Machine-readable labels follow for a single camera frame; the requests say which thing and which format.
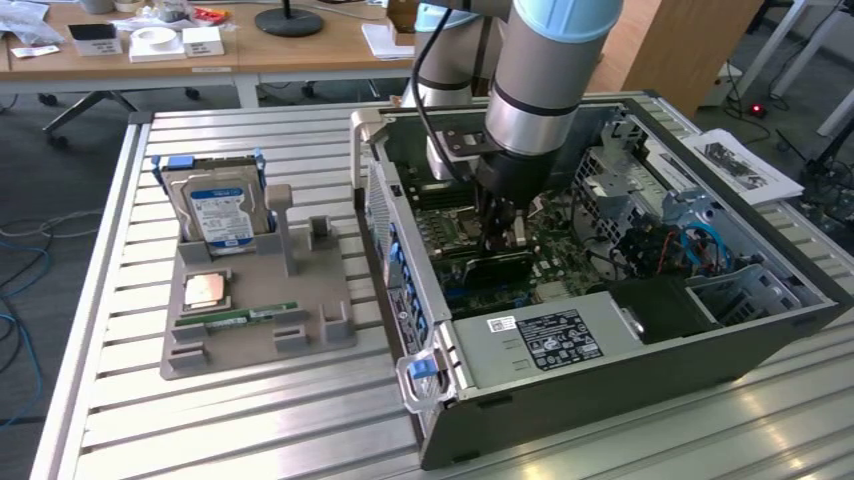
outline gray carpet floor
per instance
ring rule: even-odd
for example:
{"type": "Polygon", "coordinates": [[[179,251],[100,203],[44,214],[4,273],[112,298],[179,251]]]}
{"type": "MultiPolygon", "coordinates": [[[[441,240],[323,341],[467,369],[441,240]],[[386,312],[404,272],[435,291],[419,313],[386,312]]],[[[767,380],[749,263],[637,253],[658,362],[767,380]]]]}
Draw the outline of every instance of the gray carpet floor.
{"type": "MultiPolygon", "coordinates": [[[[765,28],[757,35],[745,37],[733,59],[743,70],[767,36],[769,30],[765,28]]],[[[783,48],[778,52],[754,88],[746,92],[746,103],[763,98],[767,81],[790,51],[783,48]]],[[[807,153],[818,151],[827,143],[827,139],[814,131],[854,87],[854,73],[849,68],[821,56],[814,59],[810,67],[786,96],[790,111],[782,112],[769,107],[769,117],[762,121],[771,131],[775,128],[785,131],[807,153]]],[[[404,82],[380,80],[378,85],[384,95],[400,94],[404,82]]],[[[262,106],[371,100],[366,82],[318,83],[318,98],[311,100],[302,97],[298,84],[286,88],[268,88],[267,91],[268,96],[262,101],[262,106]]],[[[187,99],[182,89],[136,92],[127,97],[140,109],[150,111],[207,110],[239,106],[236,92],[228,87],[206,87],[200,92],[199,101],[187,99]]],[[[67,106],[80,95],[58,97],[60,105],[67,106]]],[[[0,104],[8,104],[10,101],[11,97],[0,98],[0,104]]],[[[46,144],[40,128],[59,112],[59,108],[40,105],[35,95],[24,95],[18,99],[15,108],[0,115],[0,224],[23,218],[46,219],[75,210],[103,206],[127,113],[115,103],[103,102],[62,129],[60,134],[68,137],[71,148],[58,151],[46,144]]],[[[694,120],[703,129],[729,129],[742,141],[762,134],[757,127],[726,116],[721,109],[702,110],[694,120]]],[[[781,152],[777,149],[775,135],[753,143],[750,148],[789,175],[797,176],[801,160],[791,151],[781,152]]],[[[853,153],[854,140],[848,142],[842,156],[850,159],[853,153]]],[[[90,218],[63,228],[90,228],[96,222],[96,218],[90,218]]],[[[22,239],[19,243],[38,246],[43,245],[44,240],[32,237],[22,239]]],[[[27,414],[31,417],[47,413],[92,244],[94,236],[55,240],[48,275],[10,300],[16,314],[30,328],[44,374],[44,394],[27,414]]],[[[31,252],[0,249],[0,281],[20,268],[32,255],[31,252]]],[[[0,335],[3,332],[4,327],[0,325],[0,335]]],[[[0,362],[8,357],[11,348],[12,342],[8,340],[0,343],[0,362]]],[[[11,369],[0,375],[0,418],[14,415],[32,391],[32,366],[26,355],[22,355],[11,369]]],[[[40,431],[42,424],[38,421],[0,430],[0,480],[27,478],[40,431]]]]}

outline black lamp base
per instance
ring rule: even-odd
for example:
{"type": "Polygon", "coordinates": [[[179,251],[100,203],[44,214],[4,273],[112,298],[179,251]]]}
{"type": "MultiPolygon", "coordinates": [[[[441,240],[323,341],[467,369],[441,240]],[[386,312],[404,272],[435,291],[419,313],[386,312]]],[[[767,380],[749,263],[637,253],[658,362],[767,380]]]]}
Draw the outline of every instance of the black lamp base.
{"type": "Polygon", "coordinates": [[[284,9],[274,8],[255,16],[255,26],[278,37],[307,37],[323,29],[323,18],[299,9],[291,9],[291,18],[287,18],[284,9]]]}

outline slotted aluminum table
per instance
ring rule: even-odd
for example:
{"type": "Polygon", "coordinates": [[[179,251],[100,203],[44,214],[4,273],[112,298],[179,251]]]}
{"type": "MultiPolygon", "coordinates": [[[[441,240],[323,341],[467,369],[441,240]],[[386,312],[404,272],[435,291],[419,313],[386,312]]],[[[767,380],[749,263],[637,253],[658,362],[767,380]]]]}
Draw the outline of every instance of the slotted aluminum table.
{"type": "MultiPolygon", "coordinates": [[[[677,135],[697,131],[661,99],[633,95],[677,135]]],[[[364,106],[163,113],[128,127],[32,478],[825,479],[854,472],[850,318],[729,385],[467,464],[419,470],[351,203],[348,117],[364,106]],[[359,343],[167,382],[158,364],[178,223],[150,157],[243,155],[255,147],[270,181],[295,188],[292,221],[327,214],[343,232],[359,343]]],[[[854,291],[845,252],[786,204],[761,211],[854,291]]]]}

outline paper sheet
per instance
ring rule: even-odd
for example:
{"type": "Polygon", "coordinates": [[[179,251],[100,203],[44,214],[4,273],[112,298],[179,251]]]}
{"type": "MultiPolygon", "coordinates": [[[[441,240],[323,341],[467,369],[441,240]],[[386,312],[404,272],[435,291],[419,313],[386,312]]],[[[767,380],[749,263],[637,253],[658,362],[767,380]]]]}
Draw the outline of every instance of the paper sheet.
{"type": "MultiPolygon", "coordinates": [[[[682,139],[691,153],[703,160],[750,205],[797,197],[803,187],[786,174],[767,164],[726,130],[710,130],[682,139]]],[[[679,191],[697,183],[690,173],[658,144],[650,144],[647,161],[666,176],[679,191]]]]}
{"type": "Polygon", "coordinates": [[[371,53],[380,60],[398,60],[415,56],[415,47],[399,47],[391,35],[388,25],[362,25],[362,33],[371,47],[371,53]]]}

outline cable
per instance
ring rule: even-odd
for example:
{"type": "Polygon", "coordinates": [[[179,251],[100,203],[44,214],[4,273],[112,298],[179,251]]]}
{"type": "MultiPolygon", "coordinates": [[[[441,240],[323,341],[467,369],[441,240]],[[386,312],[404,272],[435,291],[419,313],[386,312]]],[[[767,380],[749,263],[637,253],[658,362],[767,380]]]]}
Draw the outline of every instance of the cable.
{"type": "Polygon", "coordinates": [[[422,118],[422,123],[425,124],[425,129],[427,130],[427,136],[430,137],[430,141],[433,142],[433,145],[435,147],[437,154],[439,155],[439,159],[442,160],[442,164],[445,165],[445,168],[451,173],[454,180],[457,180],[459,183],[466,183],[466,178],[457,171],[457,167],[454,167],[454,163],[449,158],[449,153],[445,151],[445,147],[439,142],[439,136],[437,135],[437,130],[433,127],[430,116],[425,111],[425,100],[422,99],[422,92],[418,86],[421,72],[422,72],[422,65],[425,64],[425,60],[427,59],[427,54],[433,49],[433,45],[437,43],[439,34],[445,29],[445,24],[449,23],[449,19],[451,18],[451,13],[454,13],[454,10],[449,8],[445,11],[445,15],[442,16],[442,20],[439,20],[439,25],[437,25],[437,29],[434,30],[433,35],[430,35],[430,40],[427,40],[427,43],[425,44],[425,48],[422,49],[422,52],[419,53],[418,58],[415,59],[415,63],[412,64],[412,78],[410,80],[410,84],[412,87],[412,100],[415,101],[415,109],[418,110],[418,115],[422,118]]]}
{"type": "Polygon", "coordinates": [[[629,268],[629,265],[626,265],[625,263],[619,263],[617,260],[606,257],[605,255],[594,252],[593,250],[585,250],[585,253],[587,255],[587,258],[590,259],[590,257],[595,257],[599,260],[605,260],[606,262],[609,262],[611,265],[622,268],[623,270],[626,270],[629,268]]]}
{"type": "MultiPolygon", "coordinates": [[[[3,297],[0,297],[0,304],[6,306],[6,309],[10,312],[10,315],[18,318],[18,315],[15,315],[15,310],[12,309],[12,305],[10,305],[10,302],[3,297]]],[[[20,334],[20,330],[18,329],[18,326],[12,325],[8,322],[4,323],[4,325],[7,325],[8,327],[7,334],[4,334],[4,338],[8,338],[8,335],[15,333],[15,348],[12,348],[12,354],[10,355],[10,358],[7,358],[6,362],[3,362],[3,365],[0,365],[0,373],[6,372],[10,366],[12,365],[12,362],[15,362],[15,359],[18,358],[18,354],[22,351],[22,345],[23,345],[22,334],[20,334]]]]}
{"type": "Polygon", "coordinates": [[[771,100],[771,102],[779,102],[779,104],[771,103],[771,105],[774,105],[774,107],[777,107],[783,112],[787,112],[789,109],[790,109],[789,103],[786,103],[786,100],[783,100],[783,98],[781,96],[774,95],[774,93],[771,92],[771,90],[774,90],[774,85],[777,85],[777,82],[779,81],[779,78],[783,76],[783,72],[789,68],[789,64],[795,59],[795,57],[801,54],[801,52],[803,52],[803,49],[806,48],[807,44],[813,40],[813,37],[815,36],[815,32],[818,32],[818,29],[822,28],[822,26],[825,25],[827,20],[830,20],[830,17],[833,17],[833,14],[837,13],[839,5],[842,5],[843,1],[845,0],[839,0],[837,2],[837,4],[830,9],[830,13],[822,19],[822,21],[818,22],[818,25],[815,25],[815,28],[813,29],[810,34],[795,44],[797,49],[795,49],[794,53],[789,56],[789,58],[786,59],[786,61],[781,65],[779,70],[778,70],[777,74],[774,75],[774,78],[771,78],[771,81],[769,82],[767,97],[771,100]]]}
{"type": "Polygon", "coordinates": [[[667,254],[667,245],[670,245],[670,240],[673,239],[677,232],[669,232],[667,238],[665,238],[665,246],[662,247],[662,256],[658,258],[658,269],[655,273],[662,273],[662,266],[665,265],[665,255],[667,254]]]}
{"type": "Polygon", "coordinates": [[[575,200],[578,200],[578,189],[573,190],[573,200],[570,200],[570,228],[575,229],[575,200]]]}
{"type": "MultiPolygon", "coordinates": [[[[48,417],[46,416],[35,416],[35,417],[18,417],[15,419],[16,425],[23,425],[24,423],[44,423],[48,417]]],[[[11,418],[0,418],[0,424],[12,420],[11,418]]]]}
{"type": "Polygon", "coordinates": [[[697,222],[691,223],[682,230],[681,241],[682,241],[682,247],[685,248],[686,256],[689,258],[689,261],[694,265],[702,265],[703,264],[701,259],[697,257],[697,254],[690,249],[690,239],[689,239],[687,231],[691,230],[691,229],[703,231],[711,237],[711,239],[715,242],[715,249],[718,250],[718,253],[723,252],[723,260],[726,261],[726,268],[727,268],[727,270],[730,270],[733,268],[733,259],[726,254],[726,245],[723,244],[723,239],[721,238],[721,235],[718,234],[718,231],[714,228],[711,228],[710,225],[706,225],[705,223],[697,223],[697,222]]]}
{"type": "Polygon", "coordinates": [[[24,290],[27,290],[47,275],[48,270],[51,268],[51,254],[43,248],[39,248],[39,247],[24,247],[22,245],[14,245],[11,243],[6,243],[3,241],[0,241],[0,247],[8,248],[8,249],[12,249],[12,250],[36,252],[36,253],[40,254],[42,257],[44,257],[44,266],[42,267],[42,271],[39,272],[39,274],[35,277],[32,277],[30,279],[30,281],[26,282],[24,285],[22,285],[18,289],[12,290],[12,292],[0,293],[0,297],[2,298],[10,298],[10,297],[14,297],[15,295],[18,295],[19,293],[22,293],[24,290]]]}
{"type": "Polygon", "coordinates": [[[3,318],[10,325],[18,328],[18,334],[20,338],[24,340],[24,346],[27,347],[27,353],[30,354],[30,360],[32,361],[32,368],[36,373],[36,392],[31,397],[30,401],[24,404],[24,406],[18,410],[12,418],[10,418],[3,424],[0,424],[0,432],[12,425],[16,420],[23,417],[30,409],[34,407],[39,399],[42,398],[42,390],[43,390],[43,380],[42,380],[42,368],[39,367],[39,360],[36,358],[36,352],[32,348],[32,341],[30,339],[30,332],[27,331],[27,327],[12,317],[11,315],[6,315],[0,313],[0,318],[3,318]]]}
{"type": "Polygon", "coordinates": [[[12,103],[10,103],[6,106],[0,105],[0,115],[3,115],[7,110],[11,110],[16,103],[18,103],[18,95],[12,97],[12,103]]]}
{"type": "MultiPolygon", "coordinates": [[[[31,235],[42,234],[43,236],[47,237],[48,236],[47,231],[52,230],[60,223],[67,222],[68,220],[74,220],[76,218],[88,217],[90,215],[102,215],[103,213],[104,213],[103,210],[80,210],[78,212],[72,212],[67,215],[63,215],[60,217],[50,218],[42,223],[39,228],[34,230],[27,230],[23,232],[7,232],[6,230],[3,230],[3,228],[0,228],[0,236],[16,238],[16,237],[30,237],[31,235]]],[[[94,233],[98,233],[98,228],[92,228],[82,232],[66,233],[66,234],[51,234],[51,235],[54,236],[54,238],[76,238],[76,237],[84,237],[87,235],[92,235],[94,233]]]]}
{"type": "Polygon", "coordinates": [[[594,235],[591,237],[587,237],[586,239],[582,240],[582,245],[587,245],[587,242],[590,240],[595,240],[597,242],[605,242],[609,239],[609,237],[603,236],[603,235],[594,235]]]}
{"type": "MultiPolygon", "coordinates": [[[[22,219],[22,220],[15,220],[12,222],[8,222],[8,223],[3,224],[0,226],[0,229],[8,227],[10,225],[12,225],[15,223],[22,223],[22,222],[40,222],[40,220],[31,219],[31,218],[22,219]]],[[[51,243],[54,242],[54,231],[48,230],[47,233],[48,233],[48,241],[44,244],[44,246],[42,247],[42,249],[46,250],[46,251],[51,248],[51,243]]],[[[30,267],[32,267],[36,264],[36,262],[39,261],[40,258],[42,258],[42,254],[39,254],[35,257],[32,257],[32,259],[30,260],[27,265],[24,265],[18,270],[18,272],[15,272],[15,274],[12,274],[12,276],[10,276],[10,278],[7,278],[3,282],[0,282],[0,289],[3,289],[3,287],[6,287],[18,277],[20,277],[27,270],[30,270],[30,267]]]]}
{"type": "MultiPolygon", "coordinates": [[[[254,3],[259,5],[282,5],[282,2],[278,0],[252,0],[246,2],[235,2],[235,0],[212,0],[212,1],[200,1],[191,2],[194,5],[206,6],[206,5],[232,5],[234,3],[254,3]]],[[[312,3],[291,3],[294,7],[310,8],[314,10],[322,10],[324,12],[336,13],[338,15],[344,15],[346,17],[358,18],[359,20],[366,20],[368,22],[379,22],[380,20],[386,20],[386,17],[366,17],[364,15],[359,15],[358,13],[348,12],[346,10],[339,10],[338,8],[326,7],[323,5],[316,5],[312,3]]]]}
{"type": "Polygon", "coordinates": [[[761,142],[761,141],[767,140],[769,138],[771,138],[771,131],[761,123],[754,122],[753,120],[747,120],[745,118],[745,106],[742,105],[742,96],[738,93],[738,87],[735,86],[735,80],[733,79],[733,70],[731,70],[731,65],[730,65],[730,60],[729,59],[726,61],[726,74],[730,77],[730,84],[733,85],[733,92],[735,93],[735,100],[733,100],[733,98],[730,98],[730,96],[727,95],[727,97],[726,97],[727,106],[723,107],[723,113],[726,113],[727,116],[733,117],[735,120],[741,120],[742,122],[749,123],[754,127],[758,127],[765,132],[761,137],[754,138],[753,140],[749,140],[746,142],[742,142],[742,145],[750,145],[751,143],[761,142]]]}
{"type": "Polygon", "coordinates": [[[619,278],[619,270],[617,269],[617,247],[611,248],[609,252],[609,258],[611,259],[611,266],[614,267],[614,281],[619,278]]]}
{"type": "Polygon", "coordinates": [[[284,90],[286,88],[288,88],[291,86],[291,83],[294,83],[294,82],[287,82],[280,87],[276,87],[275,85],[272,85],[270,83],[263,83],[262,85],[266,86],[266,87],[270,87],[270,88],[275,88],[276,90],[284,90]]]}

